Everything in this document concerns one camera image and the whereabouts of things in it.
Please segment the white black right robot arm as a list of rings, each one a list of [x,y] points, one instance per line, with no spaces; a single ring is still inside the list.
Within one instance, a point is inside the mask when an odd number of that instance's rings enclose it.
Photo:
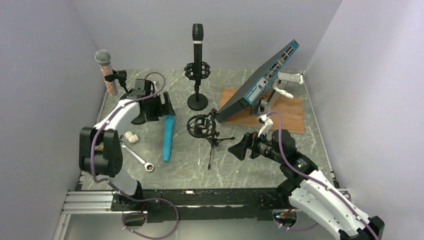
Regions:
[[[332,186],[318,166],[297,150],[287,130],[275,130],[271,139],[258,132],[245,133],[228,152],[240,161],[263,156],[280,164],[286,177],[277,188],[276,203],[301,210],[325,228],[336,240],[380,240],[385,228],[378,216],[369,216]]]

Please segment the blue microphone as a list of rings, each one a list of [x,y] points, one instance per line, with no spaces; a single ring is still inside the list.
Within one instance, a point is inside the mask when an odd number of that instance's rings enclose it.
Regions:
[[[175,117],[173,115],[166,115],[164,118],[164,137],[162,151],[162,159],[164,162],[169,162],[171,158],[174,124]]]

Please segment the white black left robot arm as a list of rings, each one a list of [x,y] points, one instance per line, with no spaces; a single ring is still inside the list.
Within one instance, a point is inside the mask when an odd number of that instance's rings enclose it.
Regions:
[[[131,210],[144,203],[141,183],[123,169],[121,138],[129,125],[156,122],[174,115],[168,91],[153,81],[139,79],[135,87],[124,93],[116,107],[93,127],[84,127],[79,134],[79,160],[82,171],[91,174],[94,182],[108,183]]]

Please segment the black tripod shock mount stand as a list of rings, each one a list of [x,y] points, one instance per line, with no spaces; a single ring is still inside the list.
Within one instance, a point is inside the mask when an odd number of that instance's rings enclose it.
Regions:
[[[223,141],[235,140],[234,136],[227,138],[219,138],[220,132],[217,131],[217,123],[216,118],[219,115],[218,111],[215,108],[208,114],[197,114],[190,117],[186,123],[186,129],[188,133],[197,139],[205,139],[210,144],[209,151],[209,161],[207,165],[207,169],[211,169],[211,160],[212,160],[212,151],[214,147],[219,146],[219,144]]]

